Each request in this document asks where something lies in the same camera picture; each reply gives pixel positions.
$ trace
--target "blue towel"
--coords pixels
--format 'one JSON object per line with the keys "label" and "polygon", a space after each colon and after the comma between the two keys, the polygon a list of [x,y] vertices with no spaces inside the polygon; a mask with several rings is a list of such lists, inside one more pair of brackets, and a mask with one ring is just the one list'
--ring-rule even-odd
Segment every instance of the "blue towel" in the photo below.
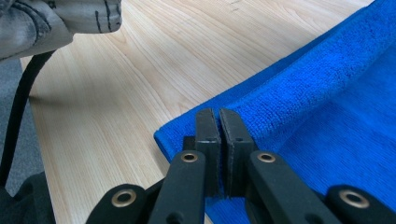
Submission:
{"label": "blue towel", "polygon": [[[203,108],[238,112],[260,149],[308,185],[364,189],[396,210],[396,1],[377,0],[290,56],[168,122],[169,161]],[[244,199],[206,205],[215,223],[248,223]]]}

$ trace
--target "gray fabric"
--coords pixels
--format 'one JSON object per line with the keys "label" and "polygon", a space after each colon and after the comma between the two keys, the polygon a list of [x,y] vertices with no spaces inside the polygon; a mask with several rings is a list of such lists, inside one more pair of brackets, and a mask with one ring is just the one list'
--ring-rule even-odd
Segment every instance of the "gray fabric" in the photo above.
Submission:
{"label": "gray fabric", "polygon": [[120,0],[0,0],[0,61],[58,49],[75,33],[120,26]]}

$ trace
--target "carpet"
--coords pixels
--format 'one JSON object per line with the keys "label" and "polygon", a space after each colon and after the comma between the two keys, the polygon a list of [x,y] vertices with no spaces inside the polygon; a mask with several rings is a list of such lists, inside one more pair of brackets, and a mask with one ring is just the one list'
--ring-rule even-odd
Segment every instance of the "carpet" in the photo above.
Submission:
{"label": "carpet", "polygon": [[[21,75],[22,68],[19,60],[0,62],[0,157],[3,154],[12,101]],[[6,184],[7,191],[14,195],[27,177],[43,171],[44,165],[41,160],[32,110],[28,103],[23,114],[14,162]]]}

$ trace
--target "black cord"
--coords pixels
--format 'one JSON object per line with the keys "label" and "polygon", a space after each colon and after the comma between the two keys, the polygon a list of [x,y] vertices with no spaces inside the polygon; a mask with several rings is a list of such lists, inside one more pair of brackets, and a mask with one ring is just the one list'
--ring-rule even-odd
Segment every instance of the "black cord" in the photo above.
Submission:
{"label": "black cord", "polygon": [[29,98],[35,78],[41,68],[50,58],[54,51],[37,54],[24,70],[17,91],[15,92],[14,102],[12,103],[11,112],[8,119],[6,140],[4,143],[4,151],[0,164],[0,187],[5,187],[11,170],[12,161],[14,159],[15,147],[17,145],[18,135],[20,133],[21,121],[24,108]]}

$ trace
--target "wooden table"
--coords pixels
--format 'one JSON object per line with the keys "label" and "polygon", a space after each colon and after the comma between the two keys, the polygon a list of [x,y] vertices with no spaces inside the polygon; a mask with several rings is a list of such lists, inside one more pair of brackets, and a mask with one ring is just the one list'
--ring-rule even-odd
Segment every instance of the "wooden table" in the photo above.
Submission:
{"label": "wooden table", "polygon": [[121,29],[76,35],[31,93],[57,222],[85,222],[119,184],[160,180],[157,129],[370,2],[124,0]]}

